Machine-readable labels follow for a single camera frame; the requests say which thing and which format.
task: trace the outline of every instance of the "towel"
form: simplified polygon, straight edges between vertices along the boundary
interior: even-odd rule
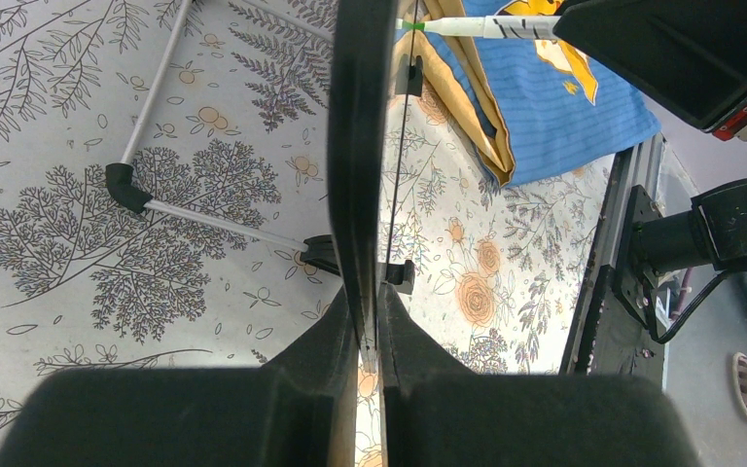
[[[560,0],[426,0],[429,16],[552,15]],[[563,41],[443,38],[413,54],[499,185],[558,175],[659,131],[639,91]],[[408,34],[397,55],[409,50]]]

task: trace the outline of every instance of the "blue cloth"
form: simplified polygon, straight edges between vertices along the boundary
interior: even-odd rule
[[[463,3],[470,17],[495,15],[498,10],[495,0]],[[483,130],[493,135],[495,130],[451,49],[441,36],[426,36],[468,94]],[[598,84],[594,104],[572,74],[555,69],[537,56],[532,41],[477,38],[475,45],[509,131],[516,162],[511,185],[573,170],[634,146],[659,131],[659,122],[646,109],[641,94],[593,59],[589,68]],[[576,93],[566,89],[569,84],[577,86]]]

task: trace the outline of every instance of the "marker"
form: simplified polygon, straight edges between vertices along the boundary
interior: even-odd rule
[[[397,26],[404,29],[436,32],[442,36],[555,41],[559,38],[554,35],[553,28],[559,18],[547,16],[441,18],[417,24],[398,19]]]

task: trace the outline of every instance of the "floral tablecloth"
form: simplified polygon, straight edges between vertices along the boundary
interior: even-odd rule
[[[335,2],[271,3],[330,37]],[[178,5],[0,1],[0,443],[42,377],[260,365],[340,286],[295,251],[108,198],[102,167],[121,157]],[[330,41],[237,0],[197,1],[185,32],[138,183],[275,234],[326,234]],[[553,372],[611,160],[499,192],[430,88],[408,129],[393,251],[419,269],[411,316],[476,371]],[[398,138],[389,128],[385,150]],[[381,459],[375,392],[361,374],[367,467]]]

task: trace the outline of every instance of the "black cylinder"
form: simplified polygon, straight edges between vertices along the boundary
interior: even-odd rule
[[[660,273],[711,264],[691,211],[635,226],[638,257]]]

